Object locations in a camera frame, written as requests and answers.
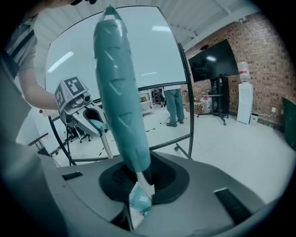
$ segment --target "jeans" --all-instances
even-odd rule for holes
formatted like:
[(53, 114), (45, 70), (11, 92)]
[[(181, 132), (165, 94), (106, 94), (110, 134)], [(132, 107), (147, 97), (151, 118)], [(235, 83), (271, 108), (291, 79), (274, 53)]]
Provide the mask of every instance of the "jeans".
[(184, 120), (183, 102), (181, 89), (165, 91), (166, 107), (170, 113), (170, 124), (176, 123), (176, 114), (179, 122)]

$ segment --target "sneaker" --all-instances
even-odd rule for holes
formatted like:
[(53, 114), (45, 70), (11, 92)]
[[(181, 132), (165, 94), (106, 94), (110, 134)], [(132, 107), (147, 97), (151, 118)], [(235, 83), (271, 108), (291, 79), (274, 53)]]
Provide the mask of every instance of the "sneaker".
[(166, 125), (167, 125), (168, 127), (177, 127), (177, 123), (174, 123), (174, 124), (166, 123)]

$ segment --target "cable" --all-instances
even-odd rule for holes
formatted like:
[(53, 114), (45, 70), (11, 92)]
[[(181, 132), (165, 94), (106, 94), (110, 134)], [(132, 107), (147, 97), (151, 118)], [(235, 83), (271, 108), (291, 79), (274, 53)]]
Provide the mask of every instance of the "cable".
[(148, 131), (153, 131), (153, 130), (155, 130), (155, 128), (153, 128), (153, 129), (150, 129), (150, 130), (146, 130), (145, 132), (148, 132)]
[(66, 139), (66, 141), (67, 141), (68, 153), (69, 153), (70, 158), (72, 158), (71, 153), (70, 153), (70, 148), (69, 148), (68, 125), (66, 125), (66, 130), (67, 130), (67, 139)]
[(269, 118), (270, 118), (270, 117), (271, 117), (271, 116), (274, 114), (274, 112), (272, 112), (271, 114), (266, 114), (266, 113), (258, 113), (258, 112), (256, 112), (256, 111), (255, 111), (255, 110), (253, 110), (253, 109), (252, 109), (252, 111), (253, 111), (253, 112), (255, 112), (255, 113), (256, 113), (256, 114), (258, 114), (258, 115), (261, 115), (261, 116), (267, 116), (267, 117), (269, 117)]
[(166, 121), (165, 121), (164, 123), (160, 123), (160, 124), (166, 124), (166, 123), (167, 123), (167, 121), (169, 120), (169, 118), (170, 118), (170, 116), (169, 116), (169, 117), (167, 117), (167, 119), (166, 119)]

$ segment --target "flat screen tv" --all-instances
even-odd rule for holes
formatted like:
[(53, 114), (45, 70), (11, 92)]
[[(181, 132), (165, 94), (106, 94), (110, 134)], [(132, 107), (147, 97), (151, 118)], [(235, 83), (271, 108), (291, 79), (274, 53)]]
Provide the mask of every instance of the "flat screen tv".
[(238, 75), (235, 57), (228, 43), (223, 40), (189, 59), (193, 80)]

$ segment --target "person standing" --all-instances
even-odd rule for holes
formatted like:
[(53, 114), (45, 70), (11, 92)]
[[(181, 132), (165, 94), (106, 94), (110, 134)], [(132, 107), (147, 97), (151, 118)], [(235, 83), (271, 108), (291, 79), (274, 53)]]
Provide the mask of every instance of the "person standing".
[(164, 87), (166, 96), (166, 108), (170, 113), (170, 121), (166, 123), (169, 127), (176, 127), (176, 115), (178, 122), (184, 123), (184, 109), (181, 95), (181, 85)]
[(160, 87), (160, 88), (159, 88), (159, 92), (160, 92), (160, 106), (161, 106), (161, 109), (162, 109), (162, 110), (165, 110), (164, 107), (166, 107), (166, 103), (165, 103), (165, 101), (166, 101), (166, 96), (165, 96), (165, 94), (164, 94), (164, 89), (163, 89), (163, 87)]

